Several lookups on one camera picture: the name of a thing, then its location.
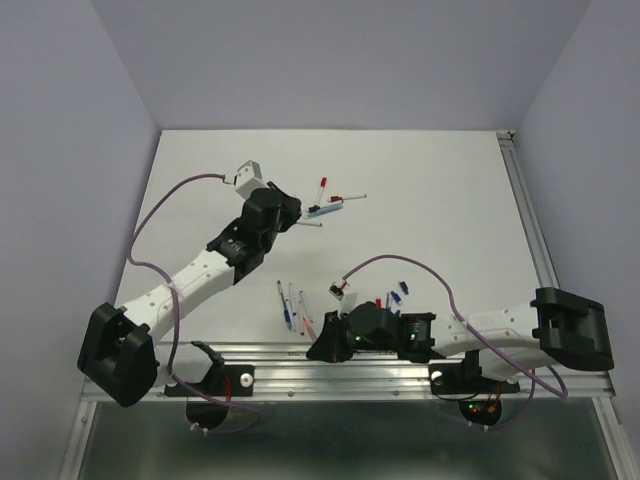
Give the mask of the thin pen black cap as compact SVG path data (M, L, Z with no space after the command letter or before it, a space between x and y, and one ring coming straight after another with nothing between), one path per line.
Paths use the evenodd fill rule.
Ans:
M296 225L303 226L303 227L314 227L314 228L323 227L323 224L321 222L308 222L308 221L301 221L301 222L298 222Z

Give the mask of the white marker blue cap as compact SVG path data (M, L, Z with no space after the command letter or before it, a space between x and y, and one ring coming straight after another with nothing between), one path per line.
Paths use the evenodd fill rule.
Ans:
M297 332L297 297L295 293L295 288L292 282L289 282L288 285L288 295L289 295L289 306L291 312L291 322L292 322L292 330Z

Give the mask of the blue ballpoint pen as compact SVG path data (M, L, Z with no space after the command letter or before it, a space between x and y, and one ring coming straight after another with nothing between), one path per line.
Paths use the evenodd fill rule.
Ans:
M277 290L278 290L278 295L281 301L281 305L282 305L282 310L283 310L283 315L284 315L284 320L285 320L285 324L288 328L289 331L292 330L292 321L291 321L291 315L287 306L287 299L284 295L284 289L283 289L283 285L282 282L280 280L276 281L276 286L277 286Z

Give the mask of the translucent red pen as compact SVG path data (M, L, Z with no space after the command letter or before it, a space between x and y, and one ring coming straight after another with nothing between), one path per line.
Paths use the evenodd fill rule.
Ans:
M313 328L311 326L311 323L306 317L302 317L302 323L303 323L304 331L309 337L311 337L313 334Z

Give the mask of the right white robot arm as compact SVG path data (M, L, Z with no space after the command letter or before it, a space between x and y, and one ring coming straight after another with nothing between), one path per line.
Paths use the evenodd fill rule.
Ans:
M359 351L393 352L421 364L475 352L460 366L461 381L472 390L546 366L614 367L603 305L551 287L537 289L529 303L464 320L454 314L395 314L370 301L346 313L328 312L306 357L342 363Z

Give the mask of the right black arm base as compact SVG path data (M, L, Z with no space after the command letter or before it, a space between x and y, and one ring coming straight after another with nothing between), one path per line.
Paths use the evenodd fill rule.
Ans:
M455 402L472 426L492 430L502 416L502 397L521 388L518 382L493 380L482 373L478 351L467 352L457 363L435 361L429 365L430 388L436 398Z

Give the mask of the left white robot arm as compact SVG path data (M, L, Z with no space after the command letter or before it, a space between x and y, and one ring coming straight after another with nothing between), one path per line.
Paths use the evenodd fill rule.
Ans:
M264 261L276 237L302 215L301 201L274 183L261 183L241 214L198 256L164 283L115 307L104 303L90 315L78 369L122 407L141 400L168 366L155 348L169 331L214 295L238 284Z

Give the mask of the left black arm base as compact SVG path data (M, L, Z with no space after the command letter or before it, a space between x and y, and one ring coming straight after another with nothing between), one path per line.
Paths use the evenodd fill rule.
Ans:
M201 355L180 358L177 369L183 375L171 377L164 386L168 398L184 398L186 420L192 431L207 435L225 435L247 431L260 422L260 413L233 401L234 395L253 394L255 368L252 365L228 365L221 353L209 344L192 341Z

